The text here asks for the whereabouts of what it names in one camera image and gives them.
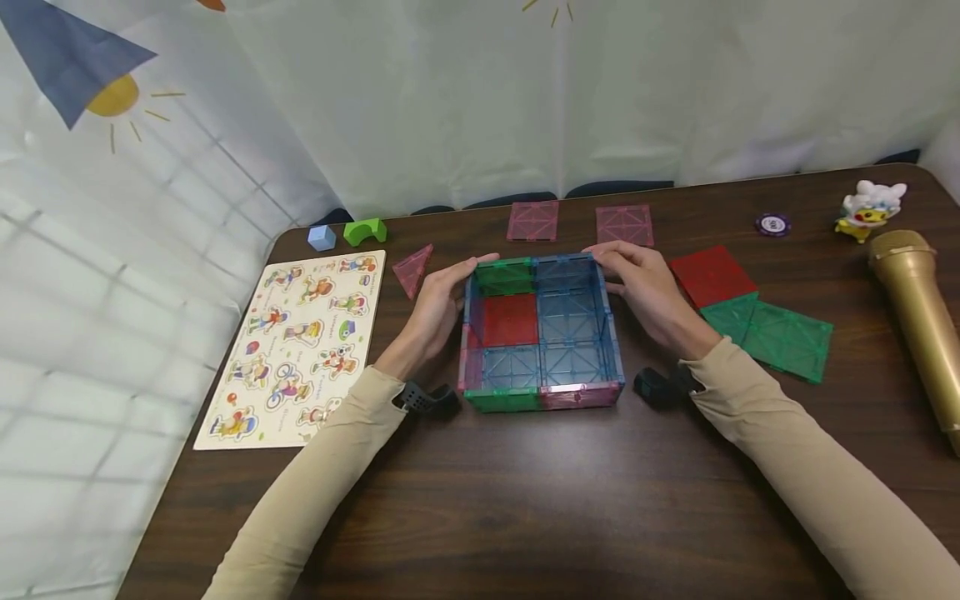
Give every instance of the left hand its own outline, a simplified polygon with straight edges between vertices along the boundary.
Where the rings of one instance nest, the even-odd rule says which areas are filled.
[[[464,307],[464,280],[479,263],[499,257],[474,256],[426,276],[410,320],[376,361],[377,370],[402,381],[439,354]]]

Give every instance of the white plush toy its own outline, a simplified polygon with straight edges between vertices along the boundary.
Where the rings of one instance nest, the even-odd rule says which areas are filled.
[[[844,215],[837,219],[833,230],[852,235],[863,244],[874,229],[883,227],[900,212],[900,199],[905,193],[906,183],[886,186],[859,181],[856,194],[844,199]]]

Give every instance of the fabric wall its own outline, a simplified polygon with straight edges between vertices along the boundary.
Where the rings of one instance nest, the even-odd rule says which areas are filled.
[[[357,218],[865,164],[958,107],[952,0],[528,2],[232,0],[225,17]]]
[[[5,27],[30,4],[0,0]],[[219,13],[55,4],[156,57],[132,107],[70,129],[0,28],[0,598],[107,599],[272,240],[339,203]],[[109,45],[30,17],[73,66]]]
[[[911,148],[960,198],[958,17],[0,0],[0,598],[112,597],[279,233]]]

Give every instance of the long sleeve shirt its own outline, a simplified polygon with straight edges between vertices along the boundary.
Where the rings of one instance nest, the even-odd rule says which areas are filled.
[[[694,403],[757,464],[857,597],[960,597],[960,566],[946,548],[746,352],[725,338],[684,363],[704,387]],[[290,594],[333,511],[403,420],[391,402],[402,388],[363,372],[257,504],[205,599]]]

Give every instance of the poker chip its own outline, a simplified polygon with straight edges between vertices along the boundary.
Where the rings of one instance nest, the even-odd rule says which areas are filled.
[[[783,237],[790,232],[790,222],[783,215],[767,213],[756,220],[756,230],[763,235]]]

